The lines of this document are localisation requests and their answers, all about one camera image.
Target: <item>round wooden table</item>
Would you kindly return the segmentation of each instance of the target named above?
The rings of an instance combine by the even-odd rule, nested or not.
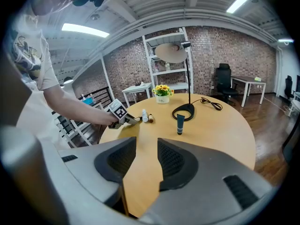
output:
[[[140,122],[134,126],[123,125],[117,130],[106,129],[100,143],[123,137],[136,136],[136,157],[123,182],[129,212],[140,217],[158,197],[162,169],[158,161],[159,137],[216,149],[229,154],[249,168],[255,165],[255,140],[252,130],[243,116],[228,104],[212,97],[191,94],[191,102],[207,98],[220,103],[223,110],[215,110],[211,104],[194,103],[195,116],[184,122],[182,135],[177,134],[177,121],[172,111],[188,103],[188,94],[174,94],[168,104],[157,104],[152,97],[132,105],[128,112],[138,117],[142,109],[153,114],[153,123]]]

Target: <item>ceiling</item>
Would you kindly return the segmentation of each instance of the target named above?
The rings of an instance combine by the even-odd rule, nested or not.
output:
[[[261,33],[272,43],[288,37],[272,7],[264,0],[248,0],[233,15],[226,10],[234,0],[105,0],[96,8],[88,2],[39,18],[38,25],[49,44],[52,65],[59,80],[74,76],[96,54],[121,38],[164,22],[193,18],[234,20]],[[64,23],[75,23],[110,33],[100,38],[61,31]]]

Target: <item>lamp shade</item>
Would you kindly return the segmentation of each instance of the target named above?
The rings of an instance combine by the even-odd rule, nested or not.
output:
[[[64,79],[64,84],[71,83],[72,81],[73,81],[73,79],[71,77],[66,77]]]
[[[164,43],[155,49],[155,54],[161,60],[170,63],[183,62],[188,54],[181,43]]]

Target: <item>white shelving unit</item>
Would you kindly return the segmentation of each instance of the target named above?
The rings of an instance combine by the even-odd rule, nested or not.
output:
[[[149,71],[150,71],[150,75],[151,75],[151,81],[152,81],[153,88],[155,88],[155,86],[158,85],[157,76],[162,75],[162,74],[185,72],[186,82],[178,82],[178,83],[172,83],[172,84],[167,84],[167,85],[170,87],[170,89],[174,89],[174,90],[188,89],[187,66],[189,66],[188,69],[189,69],[189,73],[190,73],[191,93],[193,93],[194,92],[193,63],[192,63],[191,50],[189,47],[186,49],[189,64],[186,64],[184,62],[184,68],[174,69],[174,70],[170,70],[170,71],[163,71],[163,72],[153,72],[153,71],[155,71],[155,62],[160,61],[160,59],[157,57],[157,55],[154,55],[154,49],[158,45],[161,45],[164,43],[176,43],[176,42],[188,41],[186,28],[182,27],[180,29],[182,30],[180,32],[169,33],[166,35],[152,37],[149,39],[146,39],[145,36],[143,36],[142,39],[144,42],[144,47],[145,47],[145,52],[146,52],[146,56],[147,56],[147,61],[148,61],[148,66],[149,66]]]

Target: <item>white cable on floor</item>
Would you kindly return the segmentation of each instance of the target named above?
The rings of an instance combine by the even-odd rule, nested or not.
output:
[[[283,110],[281,107],[277,106],[277,105],[276,105],[275,103],[273,103],[272,101],[270,101],[270,100],[268,100],[268,99],[266,99],[266,100],[269,101],[270,103],[272,103],[273,105],[275,105],[276,107],[278,107],[280,110],[282,110],[282,111],[285,113],[286,116],[289,115],[291,109],[290,109],[288,106],[284,105],[283,108],[284,108],[285,110]]]
[[[207,87],[208,87],[209,89],[211,89],[211,87],[210,87],[210,86],[208,85],[208,83],[206,82],[204,76],[202,75],[202,72],[200,71],[200,67],[199,67],[198,61],[197,61],[197,59],[196,59],[196,56],[194,55],[193,50],[192,50],[191,48],[190,48],[190,50],[192,51],[192,55],[193,55],[193,57],[194,57],[194,59],[195,59],[195,61],[196,61],[196,64],[197,64],[197,66],[198,66],[198,70],[199,70],[199,72],[200,72],[200,75],[202,76],[202,78],[203,78],[205,84],[207,85]]]

